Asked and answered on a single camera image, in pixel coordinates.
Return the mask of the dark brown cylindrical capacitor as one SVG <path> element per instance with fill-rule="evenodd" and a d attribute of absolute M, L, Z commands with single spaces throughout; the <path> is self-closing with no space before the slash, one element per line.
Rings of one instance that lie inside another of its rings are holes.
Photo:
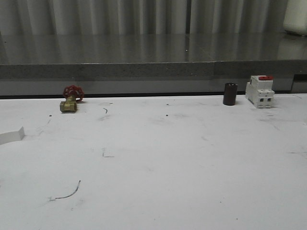
<path fill-rule="evenodd" d="M 226 83 L 224 86 L 223 104 L 233 106 L 236 103 L 238 85 L 236 83 Z"/>

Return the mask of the white circuit breaker red switch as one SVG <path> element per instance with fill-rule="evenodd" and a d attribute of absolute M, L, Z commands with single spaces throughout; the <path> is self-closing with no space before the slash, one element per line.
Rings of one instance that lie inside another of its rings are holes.
<path fill-rule="evenodd" d="M 256 108 L 271 108 L 275 94 L 272 85 L 273 76 L 252 75 L 247 82 L 245 98 Z"/>

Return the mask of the white half-ring pipe clamp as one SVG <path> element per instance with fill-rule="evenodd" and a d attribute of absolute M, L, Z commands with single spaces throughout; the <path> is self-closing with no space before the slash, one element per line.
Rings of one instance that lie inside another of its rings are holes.
<path fill-rule="evenodd" d="M 19 130 L 17 131 L 10 131 L 10 132 L 5 132 L 0 134 L 0 144 L 6 144 L 9 142 L 15 142 L 15 141 L 20 141 L 24 138 L 24 127 L 22 126 Z"/>

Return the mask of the brass valve with red handwheel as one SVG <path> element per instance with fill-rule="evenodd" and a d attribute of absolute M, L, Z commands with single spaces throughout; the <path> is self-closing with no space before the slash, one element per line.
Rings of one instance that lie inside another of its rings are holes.
<path fill-rule="evenodd" d="M 62 113 L 76 112 L 77 103 L 81 102 L 84 98 L 84 92 L 81 87 L 71 85 L 63 90 L 63 97 L 65 101 L 60 102 L 59 109 Z"/>

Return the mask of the white container on counter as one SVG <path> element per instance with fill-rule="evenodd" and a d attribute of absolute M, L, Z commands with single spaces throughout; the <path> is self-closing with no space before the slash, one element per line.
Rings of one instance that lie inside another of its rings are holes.
<path fill-rule="evenodd" d="M 307 35 L 307 0 L 289 0 L 283 20 L 286 32 Z"/>

